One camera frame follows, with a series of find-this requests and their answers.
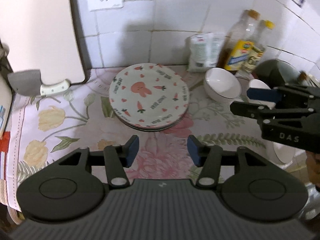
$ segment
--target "white knife handle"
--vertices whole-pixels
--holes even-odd
[[[40,95],[48,96],[53,94],[58,94],[60,92],[66,91],[70,87],[70,83],[67,80],[64,80],[58,84],[51,86],[41,85],[40,86]]]

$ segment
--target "cleaver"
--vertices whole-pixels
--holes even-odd
[[[14,91],[27,97],[53,95],[66,91],[70,87],[68,80],[50,86],[44,85],[41,81],[40,69],[9,73],[8,81]]]

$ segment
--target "yellow label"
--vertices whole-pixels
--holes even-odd
[[[251,51],[249,52],[247,60],[244,62],[244,69],[248,72],[252,72],[263,56],[263,53],[264,52],[262,52],[260,49],[253,46]]]
[[[239,40],[233,48],[224,68],[226,70],[239,70],[242,63],[247,59],[252,46],[252,41]]]

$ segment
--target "person's hand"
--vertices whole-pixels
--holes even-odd
[[[307,170],[310,182],[320,187],[320,154],[314,154],[306,151],[307,154]]]

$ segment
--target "circular black cover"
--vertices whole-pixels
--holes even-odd
[[[98,178],[76,166],[48,166],[17,190],[22,213],[31,219],[62,222],[97,207],[105,195]]]
[[[292,217],[308,200],[305,186],[277,167],[250,167],[235,174],[222,185],[221,196],[239,215],[270,222]]]

